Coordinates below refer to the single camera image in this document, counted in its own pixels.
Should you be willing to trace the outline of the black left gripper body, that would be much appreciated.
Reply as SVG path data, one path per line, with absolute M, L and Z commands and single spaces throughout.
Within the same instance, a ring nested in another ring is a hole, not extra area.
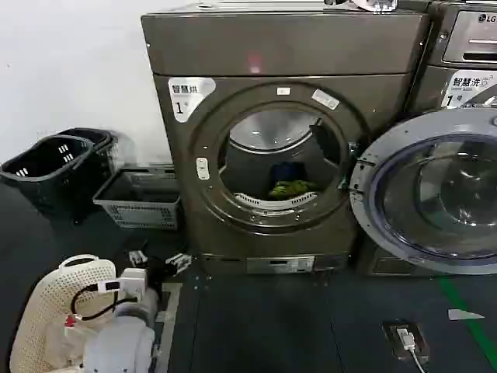
M 165 260 L 149 256 L 145 269 L 147 271 L 148 287 L 154 290 L 161 290 L 162 284 L 173 275 L 173 265 Z

